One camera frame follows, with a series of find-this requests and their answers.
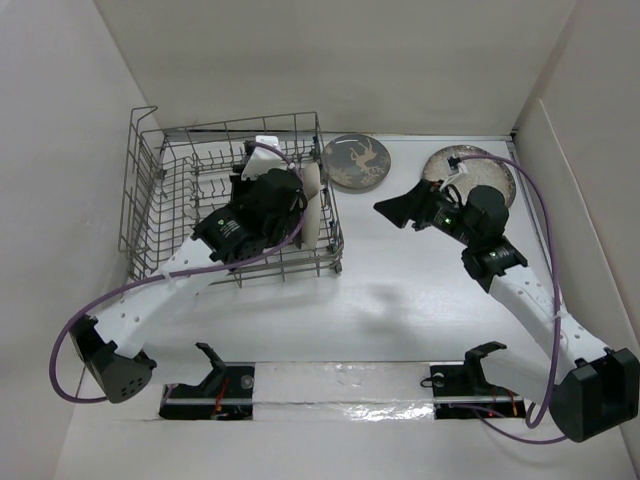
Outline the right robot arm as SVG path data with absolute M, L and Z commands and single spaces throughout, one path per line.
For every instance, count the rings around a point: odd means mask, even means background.
M 519 321 L 550 360 L 538 367 L 499 342 L 481 345 L 465 354 L 461 372 L 467 389 L 511 390 L 548 411 L 560 432 L 576 443 L 637 417 L 637 357 L 591 334 L 542 286 L 504 234 L 509 210 L 499 190 L 479 185 L 458 202 L 439 183 L 421 180 L 374 209 L 398 228 L 433 227 L 460 242 L 468 275 Z

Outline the grey plate with deer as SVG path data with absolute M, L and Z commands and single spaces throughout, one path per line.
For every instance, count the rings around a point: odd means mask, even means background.
M 331 140 L 322 152 L 322 161 L 331 182 L 352 191 L 375 188 L 391 169 L 387 148 L 363 134 L 346 134 Z

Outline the cream three-section divided plate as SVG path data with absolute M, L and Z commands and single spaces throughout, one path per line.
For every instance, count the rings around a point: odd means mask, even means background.
M 310 163 L 302 170 L 303 192 L 307 200 L 307 207 L 301 227 L 302 243 L 315 249 L 320 235 L 320 221 L 322 215 L 322 191 L 320 168 L 317 163 Z

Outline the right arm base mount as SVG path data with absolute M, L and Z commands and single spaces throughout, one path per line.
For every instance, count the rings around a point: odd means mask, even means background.
M 467 351 L 461 361 L 429 366 L 420 386 L 431 391 L 437 420 L 525 418 L 522 397 L 488 383 L 481 369 L 481 359 L 505 349 L 505 345 L 493 341 Z

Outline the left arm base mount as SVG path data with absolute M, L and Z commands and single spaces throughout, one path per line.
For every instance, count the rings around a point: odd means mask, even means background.
M 251 420 L 255 364 L 228 364 L 207 343 L 195 346 L 209 359 L 209 373 L 197 385 L 165 385 L 159 417 L 174 421 Z

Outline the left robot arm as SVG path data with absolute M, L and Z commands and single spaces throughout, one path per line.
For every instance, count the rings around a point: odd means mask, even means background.
M 241 182 L 229 203 L 201 220 L 152 276 L 126 286 L 106 308 L 75 320 L 70 337 L 105 400 L 122 403 L 145 388 L 157 366 L 144 350 L 154 331 L 177 319 L 216 275 L 290 243 L 320 189 L 319 175 L 310 167 L 302 174 L 273 168 Z

